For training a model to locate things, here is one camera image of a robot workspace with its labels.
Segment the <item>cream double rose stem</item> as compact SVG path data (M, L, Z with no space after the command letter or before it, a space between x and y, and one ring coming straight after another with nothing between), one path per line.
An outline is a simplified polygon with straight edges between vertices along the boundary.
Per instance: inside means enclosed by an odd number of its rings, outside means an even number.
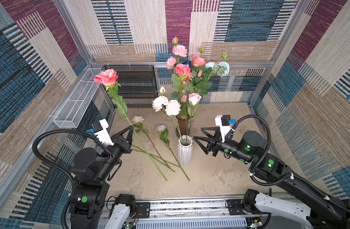
M171 117L175 123L176 129L178 131L179 137L182 136L180 126L176 119L176 116L180 114L181 105L177 100L168 100L166 96L164 96L165 88L162 86L159 91L161 95L155 98L152 102L152 108L156 111L162 111L167 116Z

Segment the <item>red ribbed glass vase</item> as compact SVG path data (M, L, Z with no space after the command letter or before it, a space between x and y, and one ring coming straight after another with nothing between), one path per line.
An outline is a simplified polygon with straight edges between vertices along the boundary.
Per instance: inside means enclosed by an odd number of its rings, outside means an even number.
M176 120L179 125L181 135L190 135L191 134L191 122L189 119L182 119L179 115L176 115Z

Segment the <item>pink carnation stem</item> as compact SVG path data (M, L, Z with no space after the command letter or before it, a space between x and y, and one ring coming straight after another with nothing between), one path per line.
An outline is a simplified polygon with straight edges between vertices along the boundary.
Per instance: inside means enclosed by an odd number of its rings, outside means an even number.
M179 41L177 37L174 37L172 39L172 43L174 45L172 48L172 52L174 56L169 57L166 61L166 68L168 70L174 69L175 66L180 63L180 57L187 57L187 48L184 45L179 44L178 42Z

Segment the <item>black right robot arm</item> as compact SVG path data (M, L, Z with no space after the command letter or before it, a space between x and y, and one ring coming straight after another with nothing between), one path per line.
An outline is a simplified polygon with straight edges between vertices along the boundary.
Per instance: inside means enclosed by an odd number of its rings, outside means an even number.
M267 140L256 131L245 132L240 142L222 141L217 127L205 127L201 131L205 136L195 136L194 141L206 154L216 156L221 152L227 158L235 158L250 166L257 163L267 146ZM280 215L307 229L350 229L350 200L340 200L323 192L276 156L267 153L253 178L263 186L280 187L299 202L277 200L249 189L242 201L245 211Z

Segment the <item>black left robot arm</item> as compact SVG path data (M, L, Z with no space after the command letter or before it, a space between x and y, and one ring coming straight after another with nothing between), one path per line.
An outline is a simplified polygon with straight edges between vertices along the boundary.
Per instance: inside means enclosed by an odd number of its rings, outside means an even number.
M121 157L132 151L134 127L109 136L100 123L93 124L89 133L104 145L103 152L84 148L74 157L73 190L70 197L70 221L73 229L95 229L105 205L112 180L122 165Z

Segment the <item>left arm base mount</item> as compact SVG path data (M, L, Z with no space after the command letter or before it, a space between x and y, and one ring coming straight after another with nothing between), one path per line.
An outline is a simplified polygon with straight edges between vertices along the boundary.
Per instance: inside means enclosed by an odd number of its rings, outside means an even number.
M131 194L120 194L115 198L111 208L113 214L124 211L129 219L148 219L150 210L150 202L138 202Z

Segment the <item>blue artificial rose stem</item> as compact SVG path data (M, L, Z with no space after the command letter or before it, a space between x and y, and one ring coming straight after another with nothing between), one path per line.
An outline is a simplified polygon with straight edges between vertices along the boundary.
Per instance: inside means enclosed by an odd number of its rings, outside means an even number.
M189 68L192 68L192 62L191 61L186 61L186 62L183 62L184 65L188 65Z

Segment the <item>pink rose stem with bud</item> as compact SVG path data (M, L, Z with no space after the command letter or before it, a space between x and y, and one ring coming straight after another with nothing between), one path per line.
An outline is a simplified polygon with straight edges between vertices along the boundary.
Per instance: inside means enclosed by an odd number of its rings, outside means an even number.
M205 59L199 55L196 55L196 54L190 58L190 62L192 63L192 66L194 66L194 67L201 67L201 66L205 66L205 64L206 64Z

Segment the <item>coral pink rose stem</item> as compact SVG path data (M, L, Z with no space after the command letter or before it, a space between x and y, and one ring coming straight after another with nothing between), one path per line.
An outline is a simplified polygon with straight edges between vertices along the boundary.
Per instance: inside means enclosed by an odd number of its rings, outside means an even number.
M133 127L130 119L127 116L127 105L124 102L121 95L118 94L120 84L118 83L118 75L117 72L113 69L100 71L98 75L95 75L93 78L94 82L102 84L108 95L111 99L114 100L117 108L119 110L120 115L129 123L131 127Z

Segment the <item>white ribbed ceramic vase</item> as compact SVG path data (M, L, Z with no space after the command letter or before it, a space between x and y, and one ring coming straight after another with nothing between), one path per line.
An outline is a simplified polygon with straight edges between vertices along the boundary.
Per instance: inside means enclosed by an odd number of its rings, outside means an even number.
M188 166L192 161L193 140L188 135L183 135L178 144L178 161L181 166Z

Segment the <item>pink tulip stem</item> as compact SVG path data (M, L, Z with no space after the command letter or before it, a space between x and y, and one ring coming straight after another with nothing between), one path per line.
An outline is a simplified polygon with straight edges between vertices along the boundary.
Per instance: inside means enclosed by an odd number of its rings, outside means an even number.
M182 94L182 96L181 96L181 102L182 102L182 103L186 103L186 102L187 102L187 98L188 98L187 94Z

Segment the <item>cream white rose stem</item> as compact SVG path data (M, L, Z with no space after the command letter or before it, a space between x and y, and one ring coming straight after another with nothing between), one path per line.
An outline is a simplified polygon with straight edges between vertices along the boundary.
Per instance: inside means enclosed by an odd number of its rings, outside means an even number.
M160 153L158 152L157 148L155 147L153 141L151 140L151 138L149 137L149 131L148 129L146 129L144 126L143 126L143 122L144 121L144 118L140 115L135 115L133 118L132 118L132 122L134 123L134 126L140 131L140 132L143 132L147 138L149 139L149 141L151 142L151 144L153 145L156 153L158 154L159 158L165 163L165 165L173 172L175 172L170 166L169 164L163 159L163 157L160 155Z

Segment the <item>eucalyptus and pale flower stem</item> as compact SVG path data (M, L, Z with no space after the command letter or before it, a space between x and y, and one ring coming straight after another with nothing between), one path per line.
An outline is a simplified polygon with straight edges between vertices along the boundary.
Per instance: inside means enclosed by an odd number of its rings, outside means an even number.
M229 74L230 66L227 60L227 52L223 52L221 54L220 61L214 63L214 62L208 62L205 64L205 68L210 71L209 77L212 76L218 76L218 77L224 77Z

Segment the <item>magenta rose stem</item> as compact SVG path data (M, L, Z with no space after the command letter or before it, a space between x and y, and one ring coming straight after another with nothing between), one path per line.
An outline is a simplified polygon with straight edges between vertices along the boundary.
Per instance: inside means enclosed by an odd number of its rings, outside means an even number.
M193 74L189 65L177 64L175 67L176 74L179 75L181 81L193 80Z

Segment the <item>pale blue rose stem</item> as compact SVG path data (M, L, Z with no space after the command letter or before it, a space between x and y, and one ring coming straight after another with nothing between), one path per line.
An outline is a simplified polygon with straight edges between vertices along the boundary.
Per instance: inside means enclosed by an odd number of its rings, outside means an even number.
M134 150L134 151L137 151L137 152L146 153L142 148L137 147L137 146L133 146L133 150ZM159 156L156 156L156 155L154 155L154 154L151 154L151 153L150 153L150 155L151 155L152 157L154 157L156 160L158 160L158 161L160 161L161 163L163 163L164 165L168 164L168 165L173 165L173 166L179 168L179 166L178 166L177 164L174 164L174 163L172 163L172 162L170 162L170 161L161 159Z

